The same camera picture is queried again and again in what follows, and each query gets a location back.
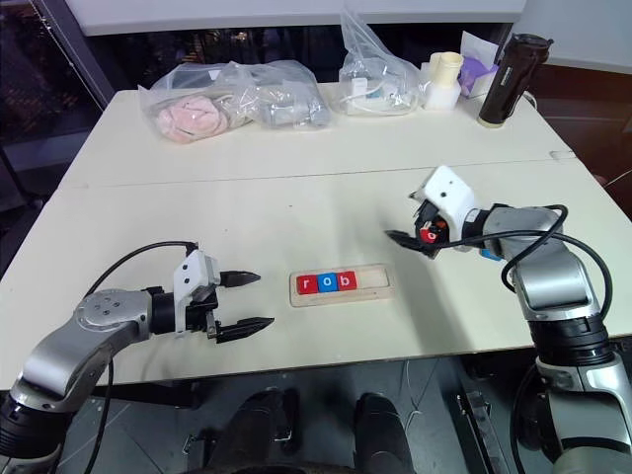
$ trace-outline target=person's leg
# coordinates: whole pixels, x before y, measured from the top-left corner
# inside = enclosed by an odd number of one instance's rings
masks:
[[[282,413],[280,391],[267,390],[250,397],[221,434],[208,466],[264,464],[275,442]]]
[[[355,468],[365,474],[414,474],[404,428],[387,398],[365,393],[355,405]]]

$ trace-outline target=thermos bottle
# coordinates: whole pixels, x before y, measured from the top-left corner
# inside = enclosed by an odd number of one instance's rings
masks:
[[[479,123],[489,128],[505,123],[535,70],[548,59],[551,44],[553,39],[536,35],[512,35],[478,116]]]

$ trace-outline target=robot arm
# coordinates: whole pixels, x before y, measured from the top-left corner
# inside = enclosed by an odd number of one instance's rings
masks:
[[[174,292],[107,289],[87,295],[70,320],[44,338],[0,410],[0,471],[47,472],[66,431],[114,355],[151,334],[206,331],[218,343],[248,337],[274,319],[250,318],[222,327],[213,318],[218,286],[260,279],[220,272],[217,262],[191,251],[174,272]]]
[[[621,357],[610,347],[586,268],[557,238],[533,246],[554,226],[561,231],[558,214],[546,207],[501,204],[482,209],[447,167],[437,168],[411,198],[420,203],[416,235],[388,231],[398,244],[434,258],[441,248],[463,242],[457,250],[478,247],[514,263],[513,289],[546,386],[538,423],[554,472],[592,472],[581,470],[592,455],[632,468],[632,389]],[[483,238],[513,231],[526,232]]]

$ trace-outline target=clear plastic bag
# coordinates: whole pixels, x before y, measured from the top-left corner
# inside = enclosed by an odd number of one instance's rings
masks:
[[[217,76],[216,85],[234,91],[226,104],[229,111],[263,126],[320,127],[330,120],[316,78],[296,61],[230,62]]]
[[[216,84],[224,64],[181,64],[145,89],[140,108],[165,137],[178,143],[208,138],[248,121],[228,104],[234,90]]]
[[[345,48],[335,109],[348,115],[399,116],[420,104],[421,71],[394,56],[356,12],[341,14]]]

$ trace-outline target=pink cloth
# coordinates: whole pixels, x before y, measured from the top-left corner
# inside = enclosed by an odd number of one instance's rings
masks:
[[[156,125],[166,137],[190,143],[223,133],[228,119],[208,97],[187,96],[160,111]]]

